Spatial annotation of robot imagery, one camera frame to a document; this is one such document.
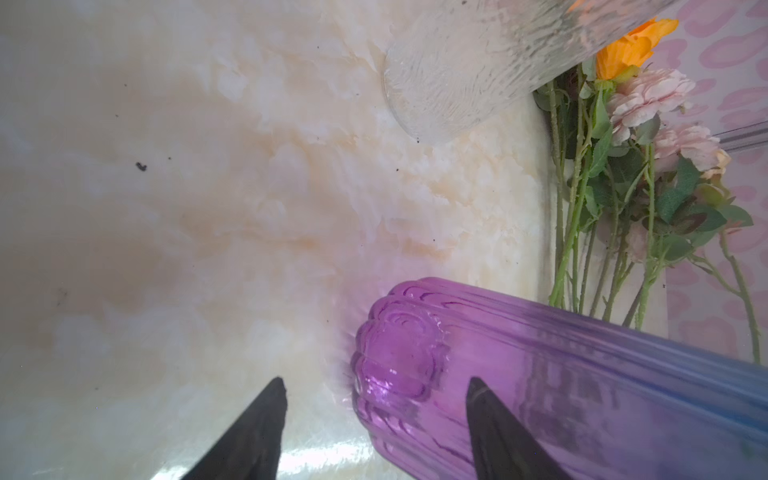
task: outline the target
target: pink spot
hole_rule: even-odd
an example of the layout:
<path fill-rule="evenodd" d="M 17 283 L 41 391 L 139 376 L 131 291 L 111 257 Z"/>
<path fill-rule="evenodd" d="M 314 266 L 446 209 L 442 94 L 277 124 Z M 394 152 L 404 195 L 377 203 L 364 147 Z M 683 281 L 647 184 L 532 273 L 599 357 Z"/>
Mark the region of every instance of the pink spot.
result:
<path fill-rule="evenodd" d="M 738 10 L 743 0 L 690 0 L 677 13 L 683 22 L 685 31 L 694 37 L 704 38 L 712 35 L 725 25 Z"/>
<path fill-rule="evenodd" d="M 762 218 L 755 216 L 752 216 L 752 220 L 755 222 L 753 226 L 735 230 L 728 234 L 728 246 L 731 253 L 742 253 L 752 250 L 768 240 L 768 223 Z"/>
<path fill-rule="evenodd" d="M 746 107 L 763 100 L 765 97 L 768 97 L 768 87 L 742 88 L 726 95 L 723 103 L 720 104 L 717 110 L 733 110 L 734 108 Z"/>
<path fill-rule="evenodd" d="M 752 300 L 752 307 L 755 309 L 757 322 L 768 328 L 768 290 L 750 292 L 750 299 Z M 723 304 L 723 311 L 734 320 L 747 320 L 744 302 L 738 297 L 728 299 Z"/>
<path fill-rule="evenodd" d="M 680 318 L 680 314 L 692 305 L 690 297 L 679 290 L 667 292 L 667 315 L 670 319 Z"/>
<path fill-rule="evenodd" d="M 654 57 L 652 62 L 654 68 L 677 68 L 683 63 L 680 56 L 688 46 L 688 42 L 683 38 L 662 41 L 654 48 Z"/>
<path fill-rule="evenodd" d="M 768 17 L 768 2 L 765 0 L 758 0 L 758 2 L 750 8 L 746 13 L 747 17 Z"/>
<path fill-rule="evenodd" d="M 751 185 L 740 185 L 730 189 L 730 192 L 743 202 L 751 202 L 757 197 L 757 189 Z"/>
<path fill-rule="evenodd" d="M 667 283 L 670 285 L 693 285 L 699 281 L 699 275 L 689 262 L 682 262 L 667 269 Z"/>
<path fill-rule="evenodd" d="M 737 358 L 736 330 L 716 316 L 704 320 L 688 320 L 680 325 L 680 336 L 688 345 Z"/>
<path fill-rule="evenodd" d="M 751 165 L 763 157 L 765 148 L 753 148 L 752 150 L 741 151 L 733 155 L 733 159 L 742 165 Z"/>
<path fill-rule="evenodd" d="M 717 85 L 717 80 L 714 78 L 703 78 L 702 80 L 696 82 L 696 86 L 693 90 L 690 91 L 689 95 L 707 93 L 708 91 L 715 88 L 715 85 Z"/>
<path fill-rule="evenodd" d="M 768 109 L 751 111 L 738 110 L 724 115 L 720 119 L 726 130 L 736 130 L 737 128 L 747 127 L 749 125 L 759 124 L 768 118 Z"/>
<path fill-rule="evenodd" d="M 728 239 L 728 245 L 731 246 L 730 238 Z M 739 267 L 741 268 L 741 273 L 744 276 L 744 281 L 746 282 L 747 286 L 752 286 L 755 283 L 755 274 L 752 273 L 752 269 L 743 263 L 739 264 Z M 720 271 L 720 275 L 723 276 L 725 281 L 731 285 L 733 288 L 736 288 L 736 277 L 733 275 L 733 268 L 731 268 L 730 263 L 728 260 L 723 260 L 720 263 L 717 264 L 717 269 Z M 714 277 L 714 275 L 707 275 L 707 283 L 709 283 L 712 288 L 715 290 L 719 290 L 720 292 L 726 292 L 725 287 L 723 287 L 720 282 L 717 281 L 717 279 Z"/>
<path fill-rule="evenodd" d="M 768 81 L 768 58 L 757 61 L 757 74 L 765 81 Z"/>
<path fill-rule="evenodd" d="M 768 45 L 768 26 L 742 36 L 722 38 L 707 47 L 699 62 L 706 68 L 728 68 L 757 55 Z"/>
<path fill-rule="evenodd" d="M 701 115 L 702 113 L 704 113 L 705 111 L 707 111 L 709 109 L 710 109 L 709 105 L 694 105 L 691 108 L 686 108 L 685 109 L 685 113 L 683 113 L 683 112 L 678 113 L 677 116 L 678 117 L 685 117 L 685 118 L 695 117 L 696 115 Z"/>

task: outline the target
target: orange flower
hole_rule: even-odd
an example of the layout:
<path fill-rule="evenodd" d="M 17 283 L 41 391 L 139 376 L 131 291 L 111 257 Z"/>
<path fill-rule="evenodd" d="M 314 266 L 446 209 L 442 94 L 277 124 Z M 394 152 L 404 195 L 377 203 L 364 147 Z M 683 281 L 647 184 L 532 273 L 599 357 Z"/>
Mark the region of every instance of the orange flower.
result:
<path fill-rule="evenodd" d="M 612 80 L 634 65 L 642 66 L 665 35 L 677 28 L 677 20 L 652 19 L 598 52 L 598 78 Z"/>

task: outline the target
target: marble tabletop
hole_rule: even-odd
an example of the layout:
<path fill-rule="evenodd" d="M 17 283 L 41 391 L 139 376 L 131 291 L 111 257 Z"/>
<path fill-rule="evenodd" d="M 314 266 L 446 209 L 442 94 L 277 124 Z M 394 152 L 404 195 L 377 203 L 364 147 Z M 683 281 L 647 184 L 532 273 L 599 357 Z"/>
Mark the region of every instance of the marble tabletop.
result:
<path fill-rule="evenodd" d="M 179 478 L 274 376 L 281 478 L 407 478 L 349 404 L 371 303 L 551 282 L 533 101 L 442 146 L 386 107 L 423 5 L 0 5 L 0 478 Z"/>

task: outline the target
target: bouquet of flowers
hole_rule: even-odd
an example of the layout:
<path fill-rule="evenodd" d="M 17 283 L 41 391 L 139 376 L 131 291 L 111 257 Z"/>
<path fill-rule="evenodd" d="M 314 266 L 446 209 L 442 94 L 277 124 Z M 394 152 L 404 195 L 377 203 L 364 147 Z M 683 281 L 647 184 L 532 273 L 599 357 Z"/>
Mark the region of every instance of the bouquet of flowers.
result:
<path fill-rule="evenodd" d="M 551 122 L 558 182 L 549 303 L 589 316 L 603 303 L 602 318 L 610 321 L 618 292 L 640 264 L 643 282 L 622 323 L 634 321 L 640 329 L 650 287 L 660 273 L 690 261 L 744 302 L 753 358 L 760 363 L 754 308 L 739 263 L 728 250 L 729 233 L 752 225 L 722 184 L 730 157 L 705 127 L 662 124 L 661 113 L 686 107 L 695 82 L 677 70 L 642 68 L 676 27 L 677 20 L 653 19 L 534 93 Z M 598 284 L 588 299 L 596 237 L 607 244 L 607 254 L 594 267 Z M 715 238 L 733 269 L 735 286 L 697 254 Z"/>

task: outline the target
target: flower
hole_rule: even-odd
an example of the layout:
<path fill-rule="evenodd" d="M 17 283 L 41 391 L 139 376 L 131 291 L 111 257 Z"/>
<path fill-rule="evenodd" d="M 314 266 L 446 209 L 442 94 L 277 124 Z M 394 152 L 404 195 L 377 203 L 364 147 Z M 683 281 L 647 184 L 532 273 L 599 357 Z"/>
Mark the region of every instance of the flower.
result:
<path fill-rule="evenodd" d="M 701 172 L 707 172 L 710 168 L 722 168 L 725 171 L 725 166 L 730 162 L 728 154 L 720 149 L 720 139 L 713 137 L 709 128 L 700 125 L 664 128 L 654 138 L 654 146 L 657 173 L 675 171 L 678 154 L 690 159 Z"/>
<path fill-rule="evenodd" d="M 633 263 L 643 263 L 648 253 L 648 230 L 640 222 L 633 222 L 627 232 L 627 257 Z"/>
<path fill-rule="evenodd" d="M 640 73 L 617 87 L 605 106 L 614 126 L 614 145 L 626 141 L 630 127 L 638 127 L 657 113 L 680 107 L 696 82 L 677 70 L 663 68 Z"/>
<path fill-rule="evenodd" d="M 640 67 L 654 53 L 661 37 L 677 28 L 677 20 L 654 18 L 598 52 L 597 73 L 601 80 L 613 80 L 631 65 Z"/>

